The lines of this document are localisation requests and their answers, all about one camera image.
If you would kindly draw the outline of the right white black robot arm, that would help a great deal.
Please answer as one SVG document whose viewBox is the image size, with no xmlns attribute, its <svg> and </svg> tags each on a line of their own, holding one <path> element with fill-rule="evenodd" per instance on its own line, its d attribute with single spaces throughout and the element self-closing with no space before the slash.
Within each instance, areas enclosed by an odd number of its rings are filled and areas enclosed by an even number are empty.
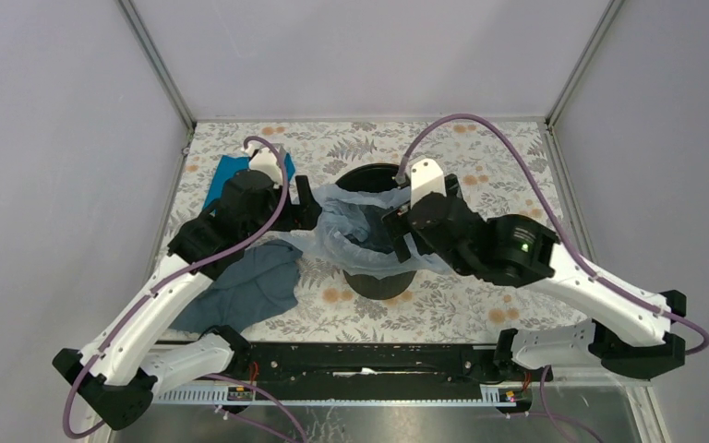
<svg viewBox="0 0 709 443">
<path fill-rule="evenodd" d="M 447 175 L 444 185 L 416 202 L 403 198 L 382 215 L 401 262 L 415 245 L 461 276 L 552 296 L 587 316 L 555 329 L 501 331 L 487 369 L 514 380 L 547 365 L 601 365 L 651 380 L 684 365 L 686 343 L 664 315 L 685 316 L 683 293 L 645 291 L 587 260 L 576 262 L 542 223 L 519 214 L 485 219 L 463 200 L 455 175 Z"/>
</svg>

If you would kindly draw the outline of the black plastic trash bin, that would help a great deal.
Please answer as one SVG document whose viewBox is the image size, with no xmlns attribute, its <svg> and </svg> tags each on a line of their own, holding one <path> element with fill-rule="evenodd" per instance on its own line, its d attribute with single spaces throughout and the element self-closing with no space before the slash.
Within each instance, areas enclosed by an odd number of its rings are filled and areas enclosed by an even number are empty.
<svg viewBox="0 0 709 443">
<path fill-rule="evenodd" d="M 335 184 L 346 191 L 383 192 L 397 185 L 393 176 L 399 166 L 389 163 L 372 163 L 354 168 L 337 179 Z M 385 278 L 365 274 L 352 275 L 346 271 L 343 277 L 351 289 L 370 300 L 384 301 L 403 293 L 412 283 L 415 271 L 404 272 Z"/>
</svg>

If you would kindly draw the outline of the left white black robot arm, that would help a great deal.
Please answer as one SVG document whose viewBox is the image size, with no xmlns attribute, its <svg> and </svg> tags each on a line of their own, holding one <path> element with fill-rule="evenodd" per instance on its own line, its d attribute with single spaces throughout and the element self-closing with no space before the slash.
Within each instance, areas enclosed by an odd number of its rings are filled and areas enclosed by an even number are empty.
<svg viewBox="0 0 709 443">
<path fill-rule="evenodd" d="M 64 413 L 70 414 L 80 396 L 103 425 L 122 430 L 166 391 L 209 374 L 243 376 L 250 345 L 230 326 L 216 326 L 166 356 L 150 350 L 264 233 L 316 227 L 321 207 L 307 176 L 296 175 L 294 185 L 297 202 L 289 198 L 284 178 L 245 169 L 227 180 L 220 196 L 181 226 L 166 256 L 119 316 L 82 349 L 64 348 L 54 357 L 54 368 L 71 386 Z"/>
</svg>

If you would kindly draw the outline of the light blue trash bag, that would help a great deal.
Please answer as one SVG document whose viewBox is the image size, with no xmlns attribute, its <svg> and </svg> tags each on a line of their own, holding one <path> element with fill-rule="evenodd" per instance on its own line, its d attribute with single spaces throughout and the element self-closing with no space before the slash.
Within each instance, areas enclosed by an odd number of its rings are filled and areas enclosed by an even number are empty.
<svg viewBox="0 0 709 443">
<path fill-rule="evenodd" d="M 451 267 L 436 254 L 421 254 L 415 241 L 406 242 L 409 258 L 401 262 L 381 217 L 406 203 L 407 188 L 369 193 L 346 191 L 335 184 L 319 186 L 312 195 L 321 206 L 311 232 L 279 233 L 283 241 L 304 254 L 330 263 L 350 274 L 385 278 L 409 271 L 451 274 Z"/>
</svg>

